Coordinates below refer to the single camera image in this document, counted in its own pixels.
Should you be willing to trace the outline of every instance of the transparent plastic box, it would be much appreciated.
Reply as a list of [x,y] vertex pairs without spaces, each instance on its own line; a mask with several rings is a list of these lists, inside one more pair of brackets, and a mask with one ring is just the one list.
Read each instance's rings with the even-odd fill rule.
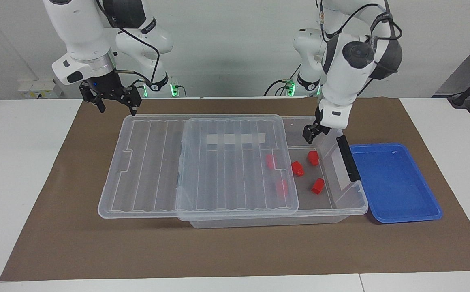
[[[267,168],[270,153],[274,170]],[[277,115],[128,116],[98,213],[103,218],[292,214],[298,196],[290,164]]]
[[[342,132],[319,135],[309,145],[301,133],[313,120],[276,115],[128,116],[98,213],[108,219],[178,217],[195,228],[335,223],[366,213],[361,182],[350,181],[348,159],[337,141]],[[319,166],[307,161],[312,150],[318,151]],[[268,154],[274,157],[272,170]],[[290,167],[296,160],[305,168],[300,178],[293,178]],[[325,187],[315,195],[311,187],[318,177]]]
[[[340,147],[344,148],[346,153],[350,153],[350,149],[348,145],[340,146],[337,140],[343,136],[342,131],[331,130],[328,135],[319,135],[313,144],[309,145],[301,133],[303,127],[311,124],[313,120],[313,116],[283,118],[291,161],[299,161],[305,170],[304,176],[294,176],[299,200],[296,213],[267,218],[232,217],[216,220],[213,217],[180,217],[179,219],[189,221],[195,228],[224,228],[337,223],[348,216],[365,214],[368,211],[368,201],[361,181],[350,180]],[[307,160],[309,151],[318,152],[320,157],[318,166],[312,166]],[[323,178],[325,181],[325,187],[320,195],[311,192],[317,178]]]

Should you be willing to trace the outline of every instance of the plastic storage container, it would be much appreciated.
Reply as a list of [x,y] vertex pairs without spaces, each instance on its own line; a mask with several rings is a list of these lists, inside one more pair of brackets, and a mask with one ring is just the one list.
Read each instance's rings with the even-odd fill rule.
[[[292,215],[262,217],[232,217],[217,220],[213,217],[180,217],[189,221],[195,228],[247,227],[267,225],[294,225],[336,223],[348,216],[362,215],[368,210],[359,175],[355,175],[355,164],[350,148],[342,131],[331,130],[328,135],[319,135],[309,145],[301,133],[307,124],[311,124],[313,116],[284,117],[285,137],[291,161],[299,161],[305,170],[302,177],[294,176],[298,193],[298,211]],[[320,164],[312,166],[307,160],[309,151],[317,151]],[[354,174],[354,181],[348,173]],[[325,187],[320,195],[311,192],[317,178],[323,178]]]
[[[239,118],[245,120],[230,122]],[[98,213],[103,218],[178,217],[195,228],[336,223],[364,214],[368,202],[361,182],[350,181],[353,170],[346,170],[346,164],[353,164],[350,149],[343,139],[337,141],[342,132],[319,135],[309,145],[301,133],[313,120],[301,116],[282,122],[275,115],[128,116]],[[320,156],[318,166],[307,161],[312,150]],[[238,158],[226,164],[234,153]],[[275,157],[272,171],[265,158],[270,153]],[[296,160],[305,169],[303,177],[292,176],[290,165]],[[317,178],[325,180],[320,195],[311,192]]]
[[[266,167],[268,153],[276,158],[276,170]],[[103,218],[292,214],[298,196],[290,164],[277,115],[128,116],[98,213]]]
[[359,144],[350,150],[363,178],[370,210],[379,222],[442,218],[442,209],[406,146]]

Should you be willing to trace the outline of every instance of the white table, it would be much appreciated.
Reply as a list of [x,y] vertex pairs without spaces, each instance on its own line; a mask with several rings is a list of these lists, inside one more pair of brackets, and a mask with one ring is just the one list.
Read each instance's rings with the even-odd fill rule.
[[[0,100],[0,274],[81,100]],[[444,99],[402,99],[470,219],[470,115]],[[0,291],[464,291],[470,272],[0,283]]]

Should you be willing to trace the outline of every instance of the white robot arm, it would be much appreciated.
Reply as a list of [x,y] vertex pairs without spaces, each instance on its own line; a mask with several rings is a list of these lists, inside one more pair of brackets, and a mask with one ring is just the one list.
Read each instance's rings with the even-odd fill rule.
[[173,42],[150,13],[146,0],[43,0],[48,16],[68,53],[55,61],[53,71],[59,80],[70,85],[81,82],[86,102],[105,111],[102,99],[117,100],[135,115],[141,97],[134,84],[124,87],[118,74],[139,74],[116,70],[114,54],[104,36],[96,5],[111,25],[121,32],[116,37],[118,48],[142,66],[147,92],[172,96],[172,87],[160,54],[170,52]]
[[[370,35],[343,33],[343,27],[352,17],[365,22],[370,27]],[[303,132],[307,142],[312,143],[314,137],[327,134],[331,128],[346,128],[352,103],[368,78],[384,79],[397,72],[402,60],[397,40],[401,35],[387,0],[320,3],[320,30],[303,28],[293,42],[302,58],[296,75],[296,92],[308,96],[322,93],[316,120]],[[327,74],[327,81],[322,86],[323,73]]]

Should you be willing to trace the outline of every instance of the transparent lid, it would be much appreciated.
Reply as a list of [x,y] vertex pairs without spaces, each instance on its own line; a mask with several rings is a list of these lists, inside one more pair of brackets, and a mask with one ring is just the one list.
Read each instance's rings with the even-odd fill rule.
[[192,118],[183,130],[178,216],[293,214],[298,196],[282,118]]
[[[214,164],[214,156],[219,158],[215,168],[202,164]],[[266,157],[274,157],[272,170]],[[103,218],[292,214],[298,196],[290,164],[284,126],[276,115],[128,116],[98,213]]]

